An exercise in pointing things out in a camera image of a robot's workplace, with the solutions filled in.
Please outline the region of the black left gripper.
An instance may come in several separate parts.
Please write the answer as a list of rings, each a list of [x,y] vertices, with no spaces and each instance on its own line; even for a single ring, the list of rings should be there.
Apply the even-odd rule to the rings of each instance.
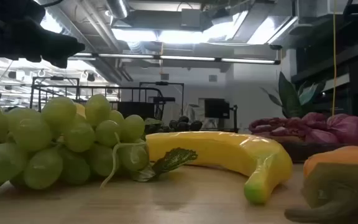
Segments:
[[[46,60],[67,68],[68,58],[85,50],[69,35],[42,28],[45,8],[35,0],[0,0],[0,57]]]

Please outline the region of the green grape bunch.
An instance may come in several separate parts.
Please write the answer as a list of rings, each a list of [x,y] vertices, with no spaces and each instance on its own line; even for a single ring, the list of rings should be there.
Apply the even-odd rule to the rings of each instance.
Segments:
[[[197,158],[176,148],[151,162],[139,115],[125,117],[105,96],[94,95],[83,104],[86,122],[77,123],[74,103],[58,96],[41,111],[0,107],[0,187],[45,190],[59,181],[83,185],[95,176],[107,184],[118,172],[147,182]]]

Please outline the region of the black grape bunch with leaf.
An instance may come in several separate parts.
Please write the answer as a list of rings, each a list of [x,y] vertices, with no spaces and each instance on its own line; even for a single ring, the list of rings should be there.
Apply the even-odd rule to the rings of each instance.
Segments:
[[[181,116],[178,120],[170,120],[168,124],[158,119],[147,118],[145,120],[144,134],[200,131],[202,127],[203,123],[201,121],[194,120],[190,122],[187,116]]]

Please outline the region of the yellow banana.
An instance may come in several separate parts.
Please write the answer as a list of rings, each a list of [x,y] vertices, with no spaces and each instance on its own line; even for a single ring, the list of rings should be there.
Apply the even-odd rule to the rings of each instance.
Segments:
[[[244,196],[253,204],[265,204],[274,188],[289,180],[292,160],[277,141],[251,134],[218,131],[188,131],[146,135],[151,161],[173,149],[196,153],[195,166],[219,166],[248,177]]]

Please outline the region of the purple onion braid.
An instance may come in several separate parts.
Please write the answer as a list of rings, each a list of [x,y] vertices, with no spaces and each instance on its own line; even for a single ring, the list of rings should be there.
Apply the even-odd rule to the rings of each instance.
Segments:
[[[358,144],[358,117],[348,114],[326,117],[310,112],[302,118],[258,119],[249,125],[249,131],[268,137],[296,137],[310,143]]]

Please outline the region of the orange carrot with green top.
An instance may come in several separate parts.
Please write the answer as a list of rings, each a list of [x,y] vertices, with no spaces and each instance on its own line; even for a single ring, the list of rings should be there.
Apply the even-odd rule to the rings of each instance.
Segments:
[[[285,210],[297,223],[358,224],[358,146],[344,146],[309,157],[301,190],[308,208]]]

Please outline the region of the long ceiling light bar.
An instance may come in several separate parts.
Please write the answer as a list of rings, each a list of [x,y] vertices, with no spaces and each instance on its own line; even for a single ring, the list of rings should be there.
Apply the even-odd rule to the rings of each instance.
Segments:
[[[224,58],[224,57],[195,57],[179,55],[147,55],[147,54],[106,54],[106,53],[77,53],[73,57],[78,58],[124,58],[124,59],[146,59],[146,60],[187,60],[195,62],[215,63],[247,63],[278,65],[280,60],[255,59],[255,58]]]

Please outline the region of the black monitor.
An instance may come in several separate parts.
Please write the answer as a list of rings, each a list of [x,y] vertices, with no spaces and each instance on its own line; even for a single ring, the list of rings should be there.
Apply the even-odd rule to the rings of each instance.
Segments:
[[[225,99],[207,98],[204,100],[204,115],[207,118],[229,119],[230,106]]]

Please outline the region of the black bar with clamp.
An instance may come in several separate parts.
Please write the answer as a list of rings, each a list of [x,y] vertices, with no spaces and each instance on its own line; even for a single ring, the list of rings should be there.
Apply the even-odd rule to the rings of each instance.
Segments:
[[[233,118],[232,118],[233,127],[232,128],[226,128],[225,124],[224,124],[225,119],[219,119],[218,118],[218,126],[216,128],[218,131],[238,133],[239,129],[238,129],[238,126],[237,126],[237,109],[238,109],[237,105],[230,106],[230,113],[229,113],[230,117],[229,117],[229,119],[231,118],[231,112],[232,112],[233,113]]]

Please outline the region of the artificial plant in white pot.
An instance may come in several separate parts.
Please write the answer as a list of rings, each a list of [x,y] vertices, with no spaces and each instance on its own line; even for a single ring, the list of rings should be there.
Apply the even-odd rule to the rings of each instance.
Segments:
[[[265,88],[261,87],[260,89],[267,94],[272,103],[281,107],[284,117],[302,118],[315,110],[313,102],[317,96],[323,92],[326,86],[326,80],[313,83],[307,88],[305,85],[306,82],[296,89],[296,86],[280,72],[278,89],[276,90],[278,96],[269,93]]]

